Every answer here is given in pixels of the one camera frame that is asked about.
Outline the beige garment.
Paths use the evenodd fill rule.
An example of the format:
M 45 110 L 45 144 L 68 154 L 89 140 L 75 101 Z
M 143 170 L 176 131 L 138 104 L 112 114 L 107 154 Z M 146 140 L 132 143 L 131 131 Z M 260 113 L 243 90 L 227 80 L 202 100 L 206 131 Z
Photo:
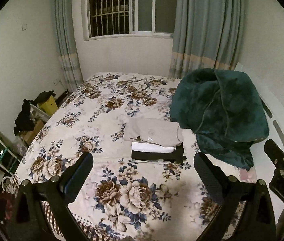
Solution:
M 149 118 L 132 118 L 126 124 L 123 139 L 132 142 L 173 147 L 183 142 L 179 123 Z

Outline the black clothes pile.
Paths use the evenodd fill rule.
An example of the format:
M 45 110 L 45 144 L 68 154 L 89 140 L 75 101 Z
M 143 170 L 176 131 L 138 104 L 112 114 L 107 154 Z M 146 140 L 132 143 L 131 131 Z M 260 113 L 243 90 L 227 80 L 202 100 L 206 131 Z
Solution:
M 41 109 L 37 109 L 39 104 L 45 103 L 50 97 L 54 97 L 54 91 L 43 91 L 35 100 L 23 100 L 22 111 L 19 112 L 14 127 L 14 135 L 21 132 L 33 131 L 37 121 L 41 120 L 46 123 L 50 115 Z

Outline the dark red bag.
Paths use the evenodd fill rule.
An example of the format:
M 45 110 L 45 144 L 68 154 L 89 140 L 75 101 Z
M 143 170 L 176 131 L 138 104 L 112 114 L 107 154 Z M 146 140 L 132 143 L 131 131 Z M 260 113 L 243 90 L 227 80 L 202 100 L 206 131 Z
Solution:
M 11 219 L 14 203 L 15 195 L 7 192 L 0 193 L 0 221 Z

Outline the white headboard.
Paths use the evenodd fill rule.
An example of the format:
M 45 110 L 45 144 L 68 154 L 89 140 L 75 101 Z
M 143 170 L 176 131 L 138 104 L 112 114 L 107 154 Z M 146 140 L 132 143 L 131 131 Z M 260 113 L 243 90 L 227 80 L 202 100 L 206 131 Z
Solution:
M 269 138 L 273 139 L 284 150 L 284 106 L 265 82 L 255 75 L 254 72 L 241 63 L 237 63 L 235 70 L 245 72 L 252 80 L 259 93 L 267 116 L 270 128 Z

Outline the cardboard box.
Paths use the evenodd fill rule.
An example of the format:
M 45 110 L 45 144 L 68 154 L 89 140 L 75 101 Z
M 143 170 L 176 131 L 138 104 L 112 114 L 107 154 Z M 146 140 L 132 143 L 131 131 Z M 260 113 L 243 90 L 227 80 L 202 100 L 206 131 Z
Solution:
M 28 132 L 22 132 L 20 134 L 20 138 L 27 144 L 30 145 L 33 140 L 35 139 L 35 137 L 38 135 L 38 133 L 41 131 L 41 129 L 43 128 L 44 123 L 42 120 L 38 120 L 35 124 L 35 127 L 32 131 L 28 131 Z

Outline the floral bed sheet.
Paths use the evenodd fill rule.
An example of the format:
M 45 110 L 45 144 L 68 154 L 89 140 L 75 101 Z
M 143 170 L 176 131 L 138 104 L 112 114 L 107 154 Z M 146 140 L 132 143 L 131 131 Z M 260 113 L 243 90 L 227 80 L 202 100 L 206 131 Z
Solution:
M 169 121 L 179 81 L 139 74 L 90 77 L 49 119 L 23 156 L 11 182 L 46 182 L 84 153 L 94 166 L 69 208 L 93 240 L 195 240 L 218 206 L 194 166 L 196 136 L 183 130 L 182 164 L 131 159 L 124 128 L 133 117 Z

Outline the yellow box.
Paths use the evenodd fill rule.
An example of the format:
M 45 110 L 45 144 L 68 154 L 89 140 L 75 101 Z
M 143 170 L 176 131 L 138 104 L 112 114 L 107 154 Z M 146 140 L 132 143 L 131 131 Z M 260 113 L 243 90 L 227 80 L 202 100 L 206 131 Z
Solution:
M 37 105 L 49 116 L 52 116 L 58 110 L 58 106 L 53 96 L 50 96 L 45 102 L 38 103 Z

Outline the folded white garment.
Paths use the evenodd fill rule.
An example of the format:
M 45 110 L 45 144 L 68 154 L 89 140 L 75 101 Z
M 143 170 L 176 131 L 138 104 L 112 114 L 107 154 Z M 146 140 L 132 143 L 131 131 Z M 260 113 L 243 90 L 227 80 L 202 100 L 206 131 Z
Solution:
M 138 143 L 132 142 L 131 143 L 131 150 L 132 151 L 139 151 L 139 152 L 149 152 L 149 153 L 173 153 L 176 148 L 172 147 L 163 147 L 161 145 L 156 144 L 149 144 L 149 143 Z

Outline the folded black garment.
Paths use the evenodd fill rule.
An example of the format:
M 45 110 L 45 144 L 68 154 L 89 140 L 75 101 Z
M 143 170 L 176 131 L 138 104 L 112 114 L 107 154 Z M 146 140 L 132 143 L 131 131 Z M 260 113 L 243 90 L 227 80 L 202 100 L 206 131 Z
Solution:
M 175 162 L 178 164 L 182 164 L 182 162 L 186 161 L 183 145 L 174 146 L 166 152 L 132 150 L 131 158 L 144 162 Z

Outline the dark green plush blanket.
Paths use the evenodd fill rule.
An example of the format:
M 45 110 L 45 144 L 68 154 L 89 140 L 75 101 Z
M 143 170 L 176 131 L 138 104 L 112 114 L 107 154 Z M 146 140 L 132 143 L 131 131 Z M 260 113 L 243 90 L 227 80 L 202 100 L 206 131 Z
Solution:
M 177 86 L 171 121 L 196 135 L 202 153 L 240 169 L 254 166 L 250 148 L 269 136 L 258 91 L 245 72 L 197 69 Z

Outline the right blue curtain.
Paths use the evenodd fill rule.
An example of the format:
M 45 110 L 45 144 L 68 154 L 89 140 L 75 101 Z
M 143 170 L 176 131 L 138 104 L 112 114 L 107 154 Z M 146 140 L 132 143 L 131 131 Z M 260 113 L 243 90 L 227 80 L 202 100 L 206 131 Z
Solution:
M 234 70 L 245 21 L 245 0 L 177 0 L 171 78 L 199 68 Z

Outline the blue curtain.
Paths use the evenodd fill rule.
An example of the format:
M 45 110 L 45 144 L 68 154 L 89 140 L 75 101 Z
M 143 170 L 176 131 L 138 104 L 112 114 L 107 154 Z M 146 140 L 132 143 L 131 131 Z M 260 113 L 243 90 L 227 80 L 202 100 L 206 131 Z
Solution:
M 83 83 L 75 42 L 72 1 L 52 0 L 54 32 L 67 89 L 74 92 Z
M 245 21 L 245 0 L 177 0 L 171 78 L 199 68 L 234 70 Z

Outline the barred window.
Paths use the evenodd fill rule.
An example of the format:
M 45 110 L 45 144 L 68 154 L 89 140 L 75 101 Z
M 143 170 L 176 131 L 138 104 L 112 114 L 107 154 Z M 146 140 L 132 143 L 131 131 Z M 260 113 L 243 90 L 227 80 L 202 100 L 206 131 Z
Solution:
M 81 0 L 85 40 L 172 38 L 177 0 Z

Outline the left blue curtain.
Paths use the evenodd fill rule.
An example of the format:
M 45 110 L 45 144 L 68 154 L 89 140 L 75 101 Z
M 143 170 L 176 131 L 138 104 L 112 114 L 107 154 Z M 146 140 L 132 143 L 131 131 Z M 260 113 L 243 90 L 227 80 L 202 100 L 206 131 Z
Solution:
M 75 42 L 72 1 L 52 0 L 54 32 L 67 89 L 74 92 L 83 83 Z

